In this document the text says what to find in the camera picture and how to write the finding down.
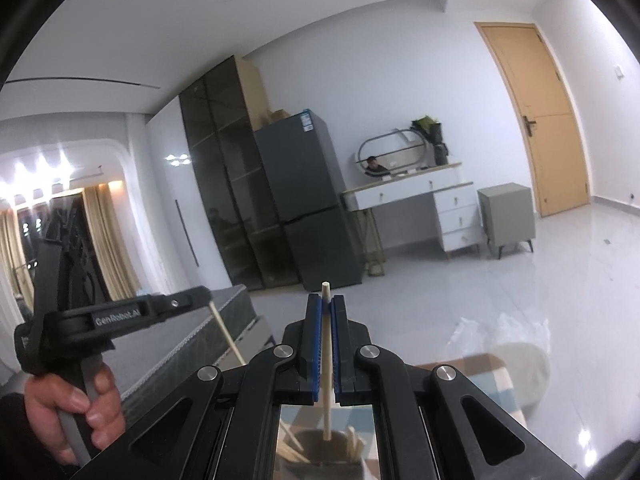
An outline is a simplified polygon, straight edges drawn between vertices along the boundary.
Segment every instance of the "wooden door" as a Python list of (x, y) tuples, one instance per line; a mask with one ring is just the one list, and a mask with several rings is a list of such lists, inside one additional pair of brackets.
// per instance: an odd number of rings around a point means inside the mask
[(542, 216), (589, 203), (582, 141), (546, 44), (534, 25), (479, 23), (510, 90)]

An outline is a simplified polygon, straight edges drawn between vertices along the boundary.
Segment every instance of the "refrigerator label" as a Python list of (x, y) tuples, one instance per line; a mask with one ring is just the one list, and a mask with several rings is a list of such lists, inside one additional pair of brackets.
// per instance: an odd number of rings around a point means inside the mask
[(309, 114), (300, 115), (300, 120), (302, 121), (302, 129), (306, 132), (310, 132), (314, 129), (314, 125), (311, 122), (311, 116)]

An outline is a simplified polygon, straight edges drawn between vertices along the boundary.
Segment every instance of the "beige curtain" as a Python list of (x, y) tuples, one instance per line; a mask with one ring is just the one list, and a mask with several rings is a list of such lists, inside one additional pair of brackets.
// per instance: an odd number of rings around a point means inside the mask
[(140, 282), (122, 240), (108, 184), (85, 187), (82, 198), (95, 254), (111, 300), (134, 297)]
[(0, 251), (12, 291), (14, 294), (22, 294), (24, 302), (33, 310), (33, 282), (22, 250), (18, 215), (13, 209), (0, 213)]

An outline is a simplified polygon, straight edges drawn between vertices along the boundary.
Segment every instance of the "white desk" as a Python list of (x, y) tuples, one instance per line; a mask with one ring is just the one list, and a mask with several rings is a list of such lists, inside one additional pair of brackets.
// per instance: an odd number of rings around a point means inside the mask
[[(438, 238), (447, 256), (451, 251), (482, 241), (478, 197), (474, 184), (463, 180), (461, 165), (461, 162), (456, 162), (396, 176), (391, 180), (381, 179), (343, 193), (347, 209), (362, 212), (364, 217), (364, 225), (361, 222), (358, 225), (368, 260), (370, 253), (367, 251), (367, 238), (369, 234), (374, 238), (378, 257), (377, 261), (369, 262), (370, 274), (384, 274), (382, 262), (385, 258), (372, 211), (372, 208), (382, 204), (431, 193), (438, 217)], [(372, 273), (371, 267), (376, 265), (380, 266), (380, 272)]]

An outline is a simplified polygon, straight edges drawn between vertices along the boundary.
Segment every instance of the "sleeve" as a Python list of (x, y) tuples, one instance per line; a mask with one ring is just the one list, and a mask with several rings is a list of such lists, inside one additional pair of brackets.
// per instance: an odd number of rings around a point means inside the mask
[(22, 395), (0, 399), (0, 478), (65, 480), (76, 471), (56, 462), (33, 434)]

